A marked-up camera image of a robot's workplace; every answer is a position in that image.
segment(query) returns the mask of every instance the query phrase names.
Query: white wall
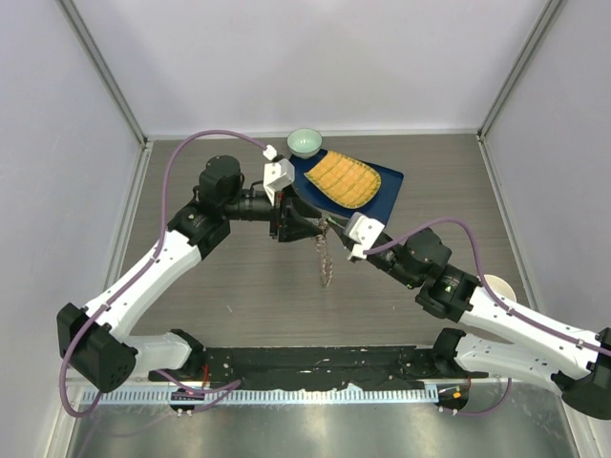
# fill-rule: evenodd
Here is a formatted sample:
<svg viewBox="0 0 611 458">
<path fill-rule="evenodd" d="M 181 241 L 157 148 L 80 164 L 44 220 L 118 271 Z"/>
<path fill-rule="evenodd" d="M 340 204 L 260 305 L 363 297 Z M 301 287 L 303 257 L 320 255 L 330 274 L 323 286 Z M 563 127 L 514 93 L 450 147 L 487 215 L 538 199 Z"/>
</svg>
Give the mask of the white wall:
<svg viewBox="0 0 611 458">
<path fill-rule="evenodd" d="M 40 458 L 55 315 L 102 287 L 138 148 L 53 1 L 0 2 L 0 18 L 0 447 Z"/>
<path fill-rule="evenodd" d="M 567 2 L 489 138 L 539 305 L 595 331 L 611 326 L 610 21 L 611 2 Z"/>
<path fill-rule="evenodd" d="M 545 0 L 75 0 L 148 135 L 478 128 Z"/>
</svg>

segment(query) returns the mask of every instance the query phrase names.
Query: blue placemat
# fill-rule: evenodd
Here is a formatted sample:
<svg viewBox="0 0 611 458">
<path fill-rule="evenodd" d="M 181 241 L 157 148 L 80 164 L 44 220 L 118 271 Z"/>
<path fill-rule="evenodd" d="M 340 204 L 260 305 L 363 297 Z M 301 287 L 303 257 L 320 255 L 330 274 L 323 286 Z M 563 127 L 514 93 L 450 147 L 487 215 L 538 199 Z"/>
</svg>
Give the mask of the blue placemat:
<svg viewBox="0 0 611 458">
<path fill-rule="evenodd" d="M 304 175 L 309 172 L 323 157 L 327 155 L 327 150 L 321 150 L 316 156 L 309 159 L 300 159 L 292 156 L 290 162 L 295 166 L 295 182 L 293 187 L 300 198 L 306 202 L 326 210 L 341 217 L 350 218 L 354 212 L 361 212 L 369 218 L 375 218 L 378 221 L 388 224 L 392 207 L 399 195 L 399 189 L 403 183 L 403 174 L 396 170 L 382 167 L 381 165 L 365 162 L 369 167 L 375 170 L 382 178 L 382 184 L 377 194 L 368 203 L 361 208 L 349 209 L 343 207 L 333 200 L 325 196 L 311 181 Z"/>
</svg>

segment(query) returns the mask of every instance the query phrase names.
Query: light green bowl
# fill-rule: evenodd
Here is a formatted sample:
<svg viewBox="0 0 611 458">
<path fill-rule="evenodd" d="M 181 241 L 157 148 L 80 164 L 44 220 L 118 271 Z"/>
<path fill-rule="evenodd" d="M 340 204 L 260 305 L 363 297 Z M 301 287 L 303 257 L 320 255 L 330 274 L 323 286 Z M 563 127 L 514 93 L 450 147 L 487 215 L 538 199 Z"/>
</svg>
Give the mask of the light green bowl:
<svg viewBox="0 0 611 458">
<path fill-rule="evenodd" d="M 314 129 L 297 129 L 286 139 L 288 149 L 296 157 L 308 159 L 315 156 L 323 144 L 323 136 Z"/>
</svg>

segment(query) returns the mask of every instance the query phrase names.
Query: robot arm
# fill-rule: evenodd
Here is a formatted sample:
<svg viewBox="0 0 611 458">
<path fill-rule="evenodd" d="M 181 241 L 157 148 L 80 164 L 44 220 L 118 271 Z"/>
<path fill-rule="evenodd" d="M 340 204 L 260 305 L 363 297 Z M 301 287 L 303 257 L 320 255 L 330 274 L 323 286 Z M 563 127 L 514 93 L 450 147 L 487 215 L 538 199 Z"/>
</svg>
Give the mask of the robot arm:
<svg viewBox="0 0 611 458">
<path fill-rule="evenodd" d="M 130 333 L 140 317 L 182 274 L 204 260 L 230 233 L 230 220 L 269 222 L 269 234 L 279 242 L 312 238 L 322 230 L 310 219 L 322 215 L 290 188 L 292 165 L 284 158 L 265 164 L 264 192 L 242 189 L 240 163 L 231 156 L 211 159 L 194 188 L 193 198 L 170 220 L 162 238 L 121 279 L 83 308 L 69 303 L 57 315 L 60 355 L 84 322 L 120 293 L 99 314 L 83 336 L 71 365 L 102 392 L 121 386 L 133 375 L 169 369 L 178 378 L 193 378 L 201 368 L 203 346 L 181 330 L 162 336 Z M 151 263 L 136 281 L 134 278 Z"/>
<path fill-rule="evenodd" d="M 514 343 L 444 329 L 433 347 L 441 364 L 538 385 L 560 394 L 576 410 L 611 419 L 611 358 L 596 351 L 611 349 L 611 329 L 598 334 L 578 329 L 504 297 L 501 307 L 478 277 L 448 263 L 452 250 L 430 228 L 383 249 L 391 238 L 379 221 L 358 213 L 350 220 L 329 221 L 350 250 L 350 260 L 367 259 L 409 289 L 420 288 L 416 302 L 425 311 Z"/>
</svg>

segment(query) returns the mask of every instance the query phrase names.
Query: yellow sponge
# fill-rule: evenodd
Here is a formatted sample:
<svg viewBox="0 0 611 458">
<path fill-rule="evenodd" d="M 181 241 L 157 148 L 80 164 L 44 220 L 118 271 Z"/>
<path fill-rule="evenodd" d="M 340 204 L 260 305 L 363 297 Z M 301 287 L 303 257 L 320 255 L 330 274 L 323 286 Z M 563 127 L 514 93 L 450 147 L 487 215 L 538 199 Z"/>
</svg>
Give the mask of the yellow sponge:
<svg viewBox="0 0 611 458">
<path fill-rule="evenodd" d="M 325 196 L 350 209 L 369 202 L 382 184 L 380 174 L 367 164 L 335 151 L 329 151 L 305 177 Z"/>
</svg>

